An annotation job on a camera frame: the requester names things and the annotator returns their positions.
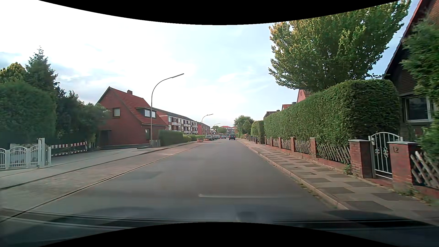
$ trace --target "street lamp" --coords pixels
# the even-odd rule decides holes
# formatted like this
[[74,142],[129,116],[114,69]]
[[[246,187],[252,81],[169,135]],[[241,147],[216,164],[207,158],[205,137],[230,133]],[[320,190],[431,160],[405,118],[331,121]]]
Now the street lamp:
[[201,118],[201,133],[203,133],[203,119],[204,119],[204,117],[203,118]]
[[[215,126],[215,125],[217,125],[217,124],[220,124],[220,123],[216,123],[216,124],[214,124],[213,126]],[[213,129],[213,126],[212,126],[212,129]],[[216,130],[215,130],[216,131]]]
[[[164,79],[164,80],[171,79],[171,78],[175,78],[175,77],[177,77],[177,76],[173,76],[173,77],[170,77],[170,78],[166,78],[166,79]],[[152,148],[153,148],[153,146],[152,146],[152,94],[154,93],[154,89],[152,90],[152,93],[151,93],[151,110],[150,110],[150,112],[149,112],[149,116],[150,116],[150,119],[151,119],[151,129],[149,130],[149,131],[150,131],[150,133],[149,133],[149,145],[150,145]]]

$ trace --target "curb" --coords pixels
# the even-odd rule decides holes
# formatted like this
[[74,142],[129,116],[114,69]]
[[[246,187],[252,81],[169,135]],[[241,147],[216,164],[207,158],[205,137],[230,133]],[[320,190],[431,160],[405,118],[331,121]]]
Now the curb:
[[63,175],[63,174],[69,173],[69,172],[79,171],[79,170],[82,170],[82,169],[85,169],[85,168],[94,167],[94,166],[102,165],[102,164],[105,164],[105,163],[110,163],[110,162],[113,162],[113,161],[124,160],[124,159],[128,159],[128,158],[131,158],[131,157],[136,157],[136,156],[139,156],[139,155],[144,155],[144,154],[153,153],[153,152],[157,152],[157,151],[162,151],[162,150],[165,150],[165,149],[171,149],[171,148],[175,148],[175,147],[180,147],[180,146],[188,145],[188,144],[191,144],[191,143],[193,143],[193,142],[184,143],[184,144],[181,144],[181,145],[178,145],[178,146],[173,146],[173,147],[153,150],[153,151],[150,151],[150,152],[139,153],[139,154],[136,154],[136,155],[133,155],[133,156],[129,156],[129,157],[124,157],[124,158],[120,158],[120,159],[116,159],[116,160],[106,161],[106,162],[102,162],[102,163],[99,163],[99,164],[94,164],[94,165],[87,166],[87,167],[81,167],[81,168],[78,168],[78,169],[57,173],[57,174],[50,175],[50,176],[43,177],[43,178],[37,178],[37,179],[31,180],[31,181],[26,181],[26,182],[14,184],[14,185],[8,185],[8,186],[5,186],[5,187],[0,187],[0,191],[6,190],[6,189],[10,189],[10,188],[13,188],[13,187],[17,187],[17,186],[21,186],[21,185],[25,185],[25,184],[28,184],[28,183],[36,182],[36,181],[43,180],[43,179],[46,179],[46,178],[52,178],[52,177],[55,177],[55,176],[58,176],[58,175]]
[[248,149],[250,149],[252,152],[258,154],[259,156],[261,156],[265,161],[267,161],[269,164],[275,166],[277,169],[281,170],[283,173],[286,173],[287,175],[289,175],[291,178],[293,178],[296,182],[302,184],[303,186],[305,186],[309,191],[317,194],[320,198],[322,198],[325,202],[329,203],[332,206],[335,206],[337,209],[341,209],[341,210],[346,210],[349,209],[348,207],[344,206],[343,204],[341,204],[340,202],[338,202],[337,200],[335,200],[334,198],[332,198],[330,195],[327,195],[323,192],[321,192],[319,189],[317,189],[316,187],[310,185],[309,183],[305,182],[303,179],[299,178],[297,175],[295,175],[294,173],[288,171],[287,169],[283,168],[282,166],[280,166],[279,164],[277,164],[276,162],[270,160],[269,158],[265,157],[263,154],[261,154],[260,152],[248,147],[245,143],[240,142],[243,145],[245,145]]

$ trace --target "gable roof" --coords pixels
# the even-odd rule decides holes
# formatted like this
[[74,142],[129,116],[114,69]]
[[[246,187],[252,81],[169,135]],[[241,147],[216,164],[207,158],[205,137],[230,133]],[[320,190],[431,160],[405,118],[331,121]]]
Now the gable roof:
[[155,107],[153,107],[152,109],[153,109],[153,110],[156,110],[156,111],[160,111],[160,112],[162,112],[162,113],[164,113],[164,114],[167,114],[168,116],[173,116],[173,117],[181,118],[181,119],[184,119],[184,120],[189,120],[189,121],[192,121],[192,122],[196,122],[195,120],[190,119],[190,118],[188,118],[187,116],[183,116],[183,115],[175,114],[175,113],[172,113],[172,112],[168,112],[168,111],[160,110],[160,109],[155,108]]
[[412,30],[413,26],[417,24],[422,18],[425,17],[426,14],[425,10],[430,6],[431,2],[432,0],[420,0],[419,3],[417,4],[416,10],[414,11],[412,18],[410,19],[409,24],[407,25],[407,28],[404,31],[403,37],[399,41],[399,44],[396,47],[395,52],[393,53],[392,59],[387,65],[383,79],[387,79],[388,77],[386,76],[386,74],[393,73],[393,71],[397,68],[399,62],[402,60],[402,56],[404,55],[403,46],[402,46],[404,39],[410,35],[410,31]]
[[292,106],[293,104],[283,104],[282,110],[287,109],[288,107]]
[[[150,105],[145,101],[145,99],[140,98],[138,96],[128,94],[126,92],[117,90],[112,87],[108,87],[107,90],[104,92],[104,94],[99,99],[98,103],[101,102],[101,100],[104,98],[104,96],[108,93],[108,91],[113,91],[117,97],[120,99],[120,101],[130,110],[130,112],[142,123],[142,124],[150,124],[151,119],[147,116],[142,115],[136,108],[138,107],[146,107],[151,108]],[[152,124],[156,125],[164,125],[167,126],[161,118],[156,117],[155,119],[152,119]]]

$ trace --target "sidewalk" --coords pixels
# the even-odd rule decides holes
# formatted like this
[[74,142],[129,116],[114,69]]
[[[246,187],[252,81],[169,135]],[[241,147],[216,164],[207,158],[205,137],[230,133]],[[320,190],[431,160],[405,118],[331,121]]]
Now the sidewalk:
[[439,225],[439,207],[427,205],[418,199],[392,192],[384,186],[345,175],[265,145],[238,140],[338,209],[392,214]]
[[84,168],[93,167],[116,160],[123,160],[126,158],[143,155],[151,152],[156,152],[160,150],[170,149],[173,147],[178,147],[191,143],[194,142],[179,143],[179,144],[169,145],[160,148],[133,149],[131,152],[110,153],[105,156],[97,155],[91,158],[84,156],[86,156],[87,154],[91,154],[92,152],[84,153],[84,154],[76,154],[70,156],[72,159],[75,158],[76,156],[77,157],[76,161],[70,160],[68,163],[65,162],[57,163],[56,158],[54,158],[54,165],[46,168],[0,171],[0,190],[16,187],[19,185],[27,184],[45,178],[50,178],[53,176],[58,176],[68,172],[78,171]]

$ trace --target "windshield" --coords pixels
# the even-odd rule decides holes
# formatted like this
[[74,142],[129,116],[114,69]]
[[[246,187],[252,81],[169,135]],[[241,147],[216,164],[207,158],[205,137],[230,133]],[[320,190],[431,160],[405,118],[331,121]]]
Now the windshield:
[[3,1],[0,247],[190,222],[438,246],[439,0],[305,3],[212,25]]

